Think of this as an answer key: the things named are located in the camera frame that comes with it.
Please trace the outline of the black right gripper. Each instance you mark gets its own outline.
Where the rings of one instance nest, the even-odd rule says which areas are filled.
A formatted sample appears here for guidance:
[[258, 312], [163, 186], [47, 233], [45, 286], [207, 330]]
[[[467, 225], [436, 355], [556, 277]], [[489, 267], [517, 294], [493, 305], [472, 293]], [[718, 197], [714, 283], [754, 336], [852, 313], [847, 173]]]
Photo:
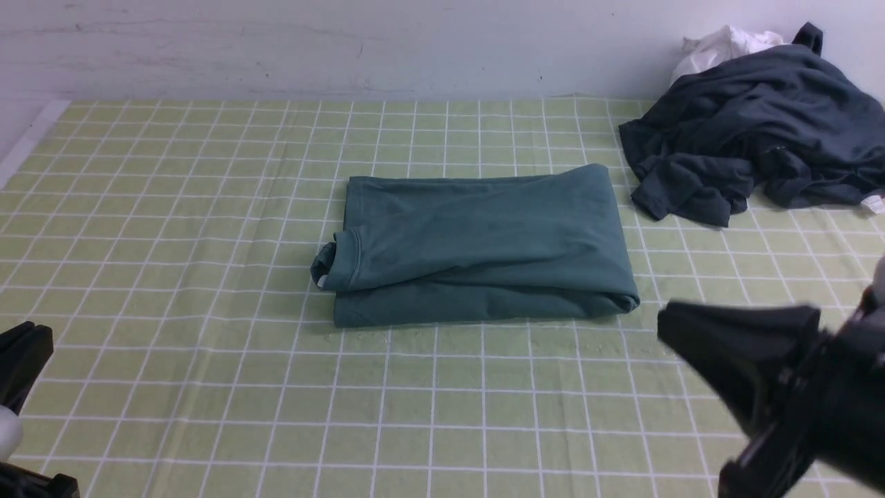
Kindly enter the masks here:
[[883, 292], [837, 332], [821, 310], [668, 302], [657, 337], [726, 405], [749, 442], [720, 497], [784, 497], [815, 461], [883, 490]]

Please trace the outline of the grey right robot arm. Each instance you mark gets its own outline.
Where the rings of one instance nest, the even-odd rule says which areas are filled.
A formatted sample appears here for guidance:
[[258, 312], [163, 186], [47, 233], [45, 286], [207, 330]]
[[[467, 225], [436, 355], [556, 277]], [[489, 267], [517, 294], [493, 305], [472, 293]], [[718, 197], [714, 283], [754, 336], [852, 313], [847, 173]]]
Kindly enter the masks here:
[[831, 332], [812, 306], [668, 302], [658, 339], [692, 366], [748, 436], [720, 497], [783, 497], [815, 461], [883, 490], [883, 262]]

